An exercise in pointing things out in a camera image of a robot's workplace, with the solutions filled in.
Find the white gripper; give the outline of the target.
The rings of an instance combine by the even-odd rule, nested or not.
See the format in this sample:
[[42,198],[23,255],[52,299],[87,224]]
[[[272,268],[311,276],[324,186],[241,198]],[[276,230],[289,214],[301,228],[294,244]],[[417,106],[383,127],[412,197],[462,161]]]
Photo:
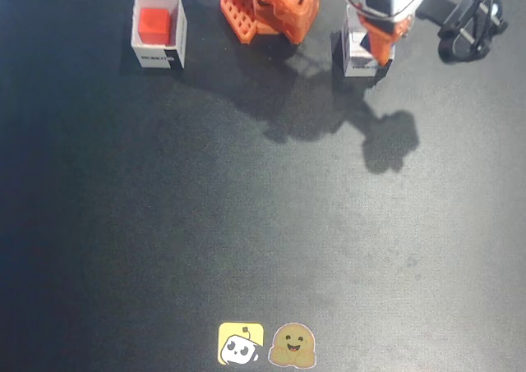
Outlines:
[[391,49],[412,27],[412,17],[423,0],[361,0],[365,11],[385,17],[381,21],[359,16],[360,23],[367,30],[369,52],[381,67],[390,60]]

